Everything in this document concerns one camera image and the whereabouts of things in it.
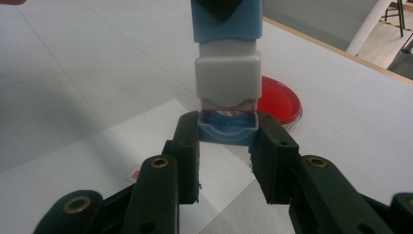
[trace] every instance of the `red circular object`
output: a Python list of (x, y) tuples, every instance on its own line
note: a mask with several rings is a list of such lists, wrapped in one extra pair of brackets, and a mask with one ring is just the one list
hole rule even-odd
[(280, 124), (291, 124), (301, 117), (301, 101), (285, 84), (262, 77), (262, 97), (258, 110), (271, 114)]

